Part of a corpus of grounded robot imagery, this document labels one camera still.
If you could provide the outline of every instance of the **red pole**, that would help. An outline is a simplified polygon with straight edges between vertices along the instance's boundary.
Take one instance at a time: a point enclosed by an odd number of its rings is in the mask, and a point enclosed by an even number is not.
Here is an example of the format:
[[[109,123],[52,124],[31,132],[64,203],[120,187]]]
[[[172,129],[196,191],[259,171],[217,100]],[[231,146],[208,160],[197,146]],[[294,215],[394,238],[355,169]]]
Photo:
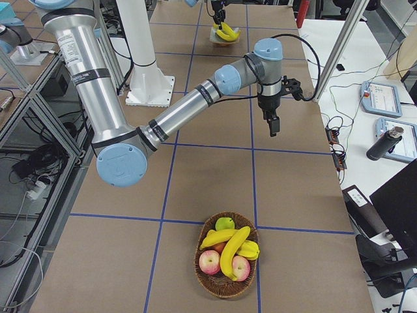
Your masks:
[[[310,5],[309,0],[302,0],[301,1],[300,8],[298,9],[297,21],[296,21],[298,28],[302,27],[302,22],[304,22],[304,18],[306,18],[307,10],[308,10],[309,5]]]

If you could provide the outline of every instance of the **fake banana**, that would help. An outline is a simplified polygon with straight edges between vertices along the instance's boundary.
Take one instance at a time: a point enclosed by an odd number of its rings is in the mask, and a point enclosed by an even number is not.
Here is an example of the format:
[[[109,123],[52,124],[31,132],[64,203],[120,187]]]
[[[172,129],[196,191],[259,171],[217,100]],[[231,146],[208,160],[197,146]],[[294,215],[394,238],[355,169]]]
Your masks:
[[[249,226],[244,226],[241,229],[237,230],[236,234],[234,234],[232,238],[230,238],[230,240],[226,243],[226,246],[224,247],[224,250],[220,255],[220,269],[222,270],[224,275],[226,275],[233,281],[237,280],[237,277],[233,274],[233,257],[235,256],[236,251],[239,249],[239,247],[246,240],[246,238],[248,238],[249,233]]]
[[[214,24],[213,27],[216,30],[216,34],[224,41],[232,42],[236,41],[240,36],[240,31],[237,33],[225,22],[221,22],[222,29],[219,29],[218,25]]]
[[[237,255],[253,261],[259,257],[259,246],[256,242],[245,240],[236,252]]]
[[[210,234],[210,231],[208,231],[207,236],[201,243],[200,250],[228,241],[234,234],[236,234],[236,232],[237,230],[219,230]]]

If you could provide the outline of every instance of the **tablet screen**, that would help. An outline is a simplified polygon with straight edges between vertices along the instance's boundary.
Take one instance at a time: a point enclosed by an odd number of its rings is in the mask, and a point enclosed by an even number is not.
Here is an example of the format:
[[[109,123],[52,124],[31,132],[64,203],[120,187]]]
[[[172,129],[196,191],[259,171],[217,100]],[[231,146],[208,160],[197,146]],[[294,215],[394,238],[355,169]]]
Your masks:
[[[390,112],[397,111],[393,87],[370,83],[369,89],[373,108]]]
[[[404,129],[403,139],[397,143],[392,153],[403,155],[404,157],[417,158],[417,138],[414,127],[401,122],[385,120],[386,129],[392,129],[398,126]]]

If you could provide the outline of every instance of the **black thermos bottle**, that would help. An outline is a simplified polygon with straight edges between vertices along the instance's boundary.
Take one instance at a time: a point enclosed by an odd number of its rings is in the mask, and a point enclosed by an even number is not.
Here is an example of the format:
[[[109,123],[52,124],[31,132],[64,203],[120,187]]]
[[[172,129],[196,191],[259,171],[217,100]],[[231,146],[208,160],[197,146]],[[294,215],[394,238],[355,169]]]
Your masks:
[[[372,161],[379,160],[403,139],[403,137],[401,137],[403,133],[404,129],[401,127],[394,127],[393,129],[387,130],[377,142],[366,151],[366,156]]]

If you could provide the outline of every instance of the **green fruit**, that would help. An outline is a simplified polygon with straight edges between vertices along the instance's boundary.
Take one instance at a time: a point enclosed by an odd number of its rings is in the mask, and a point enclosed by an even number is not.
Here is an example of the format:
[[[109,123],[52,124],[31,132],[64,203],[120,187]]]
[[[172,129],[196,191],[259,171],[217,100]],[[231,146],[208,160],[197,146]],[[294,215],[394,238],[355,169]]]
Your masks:
[[[233,230],[235,228],[235,222],[230,217],[220,217],[216,221],[216,230]]]

